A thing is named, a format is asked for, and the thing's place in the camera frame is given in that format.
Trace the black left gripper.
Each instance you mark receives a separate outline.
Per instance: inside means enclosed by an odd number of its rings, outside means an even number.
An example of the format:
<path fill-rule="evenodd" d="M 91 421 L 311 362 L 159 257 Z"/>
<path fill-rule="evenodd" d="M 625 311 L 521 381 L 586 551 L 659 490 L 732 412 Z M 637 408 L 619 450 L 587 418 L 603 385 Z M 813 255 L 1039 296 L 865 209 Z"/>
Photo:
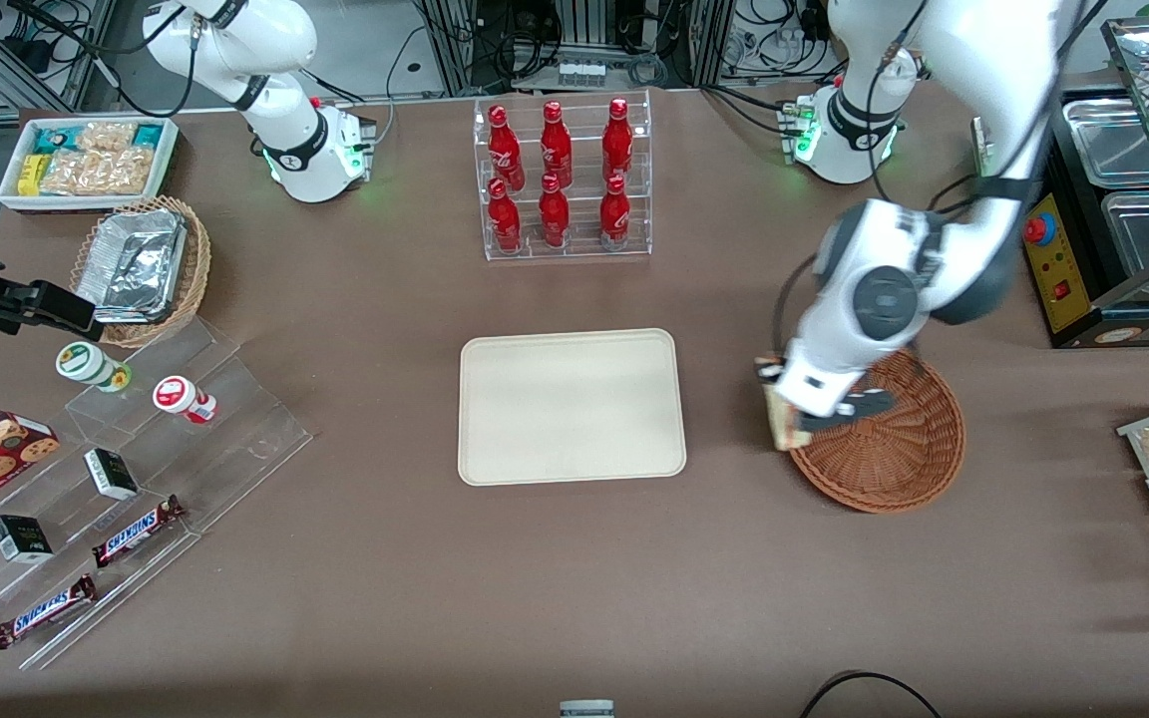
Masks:
<path fill-rule="evenodd" d="M 754 373 L 758 383 L 765 387 L 778 385 L 785 371 L 784 356 L 757 356 L 754 360 Z M 813 435 L 834 426 L 843 426 L 847 422 L 870 418 L 872 415 L 890 412 L 899 404 L 897 397 L 885 388 L 865 388 L 849 392 L 836 406 L 833 415 L 794 414 L 794 431 Z"/>

